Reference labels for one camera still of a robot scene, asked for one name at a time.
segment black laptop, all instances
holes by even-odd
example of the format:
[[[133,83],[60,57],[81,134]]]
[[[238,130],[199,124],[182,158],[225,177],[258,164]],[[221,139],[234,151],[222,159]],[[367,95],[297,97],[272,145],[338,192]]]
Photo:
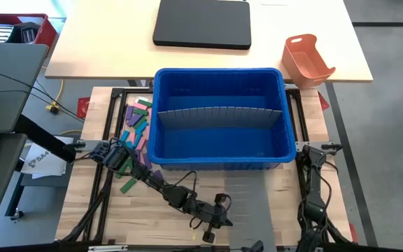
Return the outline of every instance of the black laptop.
[[[246,1],[161,0],[153,43],[247,50],[250,6]]]

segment light wood desk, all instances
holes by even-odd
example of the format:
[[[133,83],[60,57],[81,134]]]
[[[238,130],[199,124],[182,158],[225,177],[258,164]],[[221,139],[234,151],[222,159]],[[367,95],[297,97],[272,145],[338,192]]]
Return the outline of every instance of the light wood desk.
[[[152,36],[160,0],[78,1],[66,20],[46,70],[46,78],[151,79],[165,67],[274,67],[290,80],[281,63],[285,40],[314,34],[328,67],[328,81],[371,82],[342,0],[290,0],[287,6],[249,0],[250,50],[156,46]]]
[[[93,89],[83,126],[82,139],[99,140],[102,138],[111,89],[111,87],[95,87]],[[140,95],[151,98],[150,94]],[[317,91],[304,90],[301,95],[310,140],[329,141]],[[130,94],[127,98],[127,103],[132,104],[135,97]],[[110,137],[113,137],[114,134],[117,114],[115,110]],[[153,169],[159,169],[159,167],[154,164]],[[95,170],[96,165],[93,161],[84,160],[75,163],[57,228],[56,239],[61,239],[70,233],[87,210]],[[185,173],[186,171],[163,171],[163,176],[168,182],[174,183]],[[265,173],[265,184],[276,244],[294,246],[300,237],[297,208],[301,200],[295,162],[281,164],[275,169],[265,171]],[[214,195],[221,193],[225,189],[224,175],[225,171],[198,172],[197,192],[199,199],[212,202]],[[322,169],[322,175],[332,186],[332,200],[327,213],[342,235],[351,239],[351,231],[337,173],[332,167],[325,164]],[[116,244],[203,244],[202,235],[203,230],[207,228],[206,224],[203,224],[196,231],[196,239],[193,240],[192,231],[188,225],[191,219],[190,215],[184,215],[172,209],[158,192],[155,192],[144,183],[137,183],[123,195],[119,189],[127,180],[127,177],[113,179],[104,242],[109,239],[115,239]],[[181,184],[190,187],[192,179],[184,180]],[[323,199],[326,200],[328,189],[324,183],[321,185],[321,194]],[[91,238],[95,235],[97,221],[98,213],[94,217]],[[215,235],[215,244],[229,243],[229,227],[215,230]]]

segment concrete floor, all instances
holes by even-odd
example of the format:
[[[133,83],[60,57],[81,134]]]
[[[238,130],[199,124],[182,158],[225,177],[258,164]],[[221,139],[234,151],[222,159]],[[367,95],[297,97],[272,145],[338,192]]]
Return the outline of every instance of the concrete floor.
[[[13,10],[11,1],[14,0],[0,0],[1,12]],[[42,4],[31,5],[29,12],[46,12],[52,18],[66,17],[73,3],[71,0],[59,1],[64,3],[62,10],[45,10],[48,5],[45,2],[50,1],[36,2]],[[345,0],[345,4],[354,22],[403,22],[403,0]],[[374,83],[335,83],[334,88],[378,245],[403,249],[403,28],[361,27],[355,30]],[[54,96],[59,89],[59,80],[46,80],[43,74],[44,70],[38,81]],[[67,80],[60,102],[75,111],[77,99],[90,96],[92,87],[113,85],[128,84],[123,80]],[[319,90],[329,100],[325,86],[320,86]],[[30,97],[23,114],[52,134],[82,128],[82,123],[67,115],[49,114],[44,106],[35,97]],[[339,141],[331,109],[324,114],[331,140]],[[359,242],[366,244],[362,227],[367,223],[360,221],[351,178],[341,153],[336,156],[336,162],[341,171],[341,189],[349,220],[356,226]],[[26,218],[14,223],[3,214],[16,178],[17,174],[13,176],[0,208],[0,246],[51,242],[65,190],[26,188],[20,203]]]

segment blue plastic bin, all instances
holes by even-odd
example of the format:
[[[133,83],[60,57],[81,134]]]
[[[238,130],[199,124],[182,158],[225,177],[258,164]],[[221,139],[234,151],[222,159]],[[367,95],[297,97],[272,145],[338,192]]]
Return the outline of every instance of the blue plastic bin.
[[[165,128],[158,112],[236,106],[282,111],[270,129]],[[155,75],[148,155],[164,169],[268,169],[296,155],[281,72],[161,69]]]

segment orange basket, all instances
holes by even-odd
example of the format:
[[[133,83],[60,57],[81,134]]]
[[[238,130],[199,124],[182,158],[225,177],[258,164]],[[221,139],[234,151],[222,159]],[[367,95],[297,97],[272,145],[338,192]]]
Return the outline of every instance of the orange basket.
[[[283,64],[300,89],[320,85],[335,72],[335,67],[326,66],[315,43],[313,34],[293,36],[285,41]]]

